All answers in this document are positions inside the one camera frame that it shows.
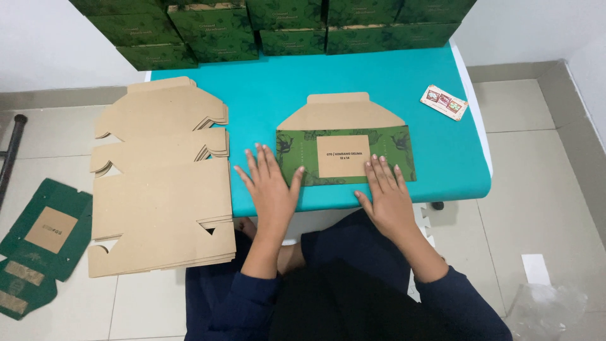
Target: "table top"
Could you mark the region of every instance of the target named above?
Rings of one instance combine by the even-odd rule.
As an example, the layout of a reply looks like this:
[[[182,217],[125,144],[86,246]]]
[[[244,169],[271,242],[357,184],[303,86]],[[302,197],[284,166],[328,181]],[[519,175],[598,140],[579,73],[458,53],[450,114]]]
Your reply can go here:
[[[485,140],[484,127],[476,128],[470,109],[457,122],[419,101],[430,84],[467,99],[453,50],[447,44],[351,55],[261,56],[258,61],[154,71],[151,80],[187,76],[221,99],[229,108],[229,159],[244,169],[244,149],[254,149],[255,142],[273,149],[276,127],[305,105],[308,95],[368,92],[371,101],[409,125],[417,176],[407,183],[413,202],[481,198],[491,185],[489,157],[478,135],[480,130]],[[246,187],[230,172],[234,217],[255,216]],[[359,206],[354,190],[370,194],[368,184],[302,187],[297,211]]]

